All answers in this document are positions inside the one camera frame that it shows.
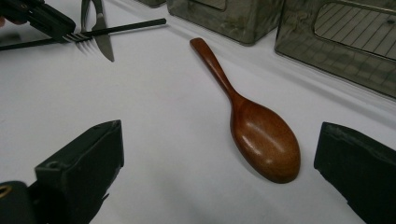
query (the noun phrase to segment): metal tin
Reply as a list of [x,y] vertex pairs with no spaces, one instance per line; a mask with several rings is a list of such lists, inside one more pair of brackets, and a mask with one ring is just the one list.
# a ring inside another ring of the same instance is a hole
[[286,0],[275,49],[396,98],[394,0]]
[[279,23],[283,0],[166,0],[171,15],[243,45],[254,45]]

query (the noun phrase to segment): brown spoon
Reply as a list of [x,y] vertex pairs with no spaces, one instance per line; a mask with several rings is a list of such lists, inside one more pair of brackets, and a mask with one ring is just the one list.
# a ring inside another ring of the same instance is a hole
[[288,124],[274,111],[241,96],[202,38],[192,39],[190,44],[230,99],[231,133],[248,163],[273,182],[295,179],[300,170],[300,149]]

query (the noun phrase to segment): knife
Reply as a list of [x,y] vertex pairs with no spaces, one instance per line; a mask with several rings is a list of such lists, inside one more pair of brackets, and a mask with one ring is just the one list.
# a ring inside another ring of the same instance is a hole
[[[86,31],[86,19],[88,15],[89,5],[91,0],[82,0],[81,3],[81,31]],[[105,21],[105,14],[103,11],[102,0],[92,0],[96,11],[96,24],[92,27],[92,30],[103,30],[107,28]],[[109,35],[98,35],[94,37],[99,50],[107,57],[111,62],[114,62],[113,48],[111,47]]]

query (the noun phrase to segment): white tablecloth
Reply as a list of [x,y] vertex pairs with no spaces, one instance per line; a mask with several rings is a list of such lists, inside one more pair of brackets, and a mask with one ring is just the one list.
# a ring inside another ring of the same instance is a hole
[[[79,25],[78,0],[46,2]],[[120,119],[125,166],[94,224],[363,223],[313,167],[320,126],[345,125],[395,148],[394,101],[278,56],[276,31],[244,47],[170,16],[166,5],[104,4],[109,27],[167,25],[112,35],[114,63],[94,41],[0,52],[0,181],[32,184],[44,159]],[[8,25],[0,36],[12,32],[40,36],[29,25]],[[198,36],[242,95],[295,132],[302,167],[293,182],[266,180],[238,152],[227,96],[190,47]]]

